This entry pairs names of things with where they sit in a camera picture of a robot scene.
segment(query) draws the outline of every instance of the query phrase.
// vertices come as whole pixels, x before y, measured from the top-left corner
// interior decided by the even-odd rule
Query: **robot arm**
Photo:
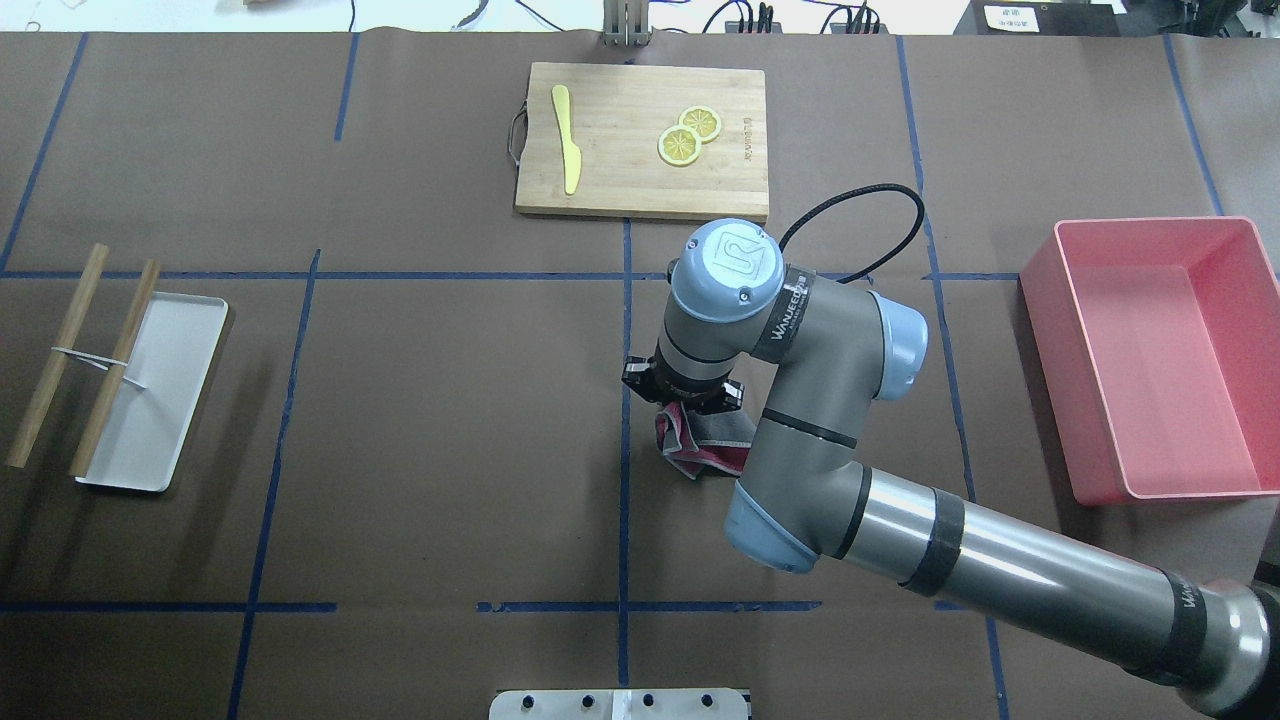
[[[737,550],[788,573],[852,562],[1176,687],[1206,715],[1280,717],[1271,589],[1201,587],[854,461],[870,401],[920,369],[919,313],[785,264],[745,220],[699,228],[669,275],[655,354],[623,377],[645,400],[732,407],[737,355],[778,365],[724,523]]]

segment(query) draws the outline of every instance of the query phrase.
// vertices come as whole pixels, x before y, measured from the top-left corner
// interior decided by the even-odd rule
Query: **table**
[[[863,461],[1176,569],[1247,579],[1276,502],[1074,503],[1016,273],[1065,218],[1243,214],[1280,252],[1280,45],[596,33],[0,36],[0,438],[92,242],[82,348],[146,258],[236,318],[173,486],[65,477],[93,375],[0,470],[4,716],[462,717],[499,689],[749,688],[756,717],[1193,717],[977,614],[721,534],[731,483],[653,447],[648,354],[694,225],[525,218],[506,131],[536,60],[764,69],[771,222],[922,190],[873,277],[925,314]],[[892,197],[788,258],[852,270]],[[758,414],[768,368],[741,364]]]

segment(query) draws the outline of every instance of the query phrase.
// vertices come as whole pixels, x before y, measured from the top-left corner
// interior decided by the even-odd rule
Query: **lemon slice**
[[[707,105],[694,105],[692,108],[686,108],[685,111],[680,114],[680,124],[696,132],[698,138],[703,142],[710,142],[719,137],[719,131],[723,127],[723,123],[721,123],[719,119],[719,113],[712,110]]]
[[[682,168],[696,160],[701,152],[701,138],[685,126],[671,126],[658,136],[658,155],[668,165]]]

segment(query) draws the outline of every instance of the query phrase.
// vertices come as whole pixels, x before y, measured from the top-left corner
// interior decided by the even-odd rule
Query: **cloth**
[[[755,437],[755,423],[746,413],[700,415],[684,404],[669,402],[654,418],[658,451],[691,480],[704,471],[739,477]]]

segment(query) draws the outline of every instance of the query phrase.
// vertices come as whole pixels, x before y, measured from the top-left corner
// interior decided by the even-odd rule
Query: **yellow knife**
[[[553,86],[552,104],[556,105],[556,122],[561,127],[561,151],[564,154],[564,195],[573,195],[582,176],[582,151],[573,145],[573,136],[570,132],[568,88],[563,85]]]

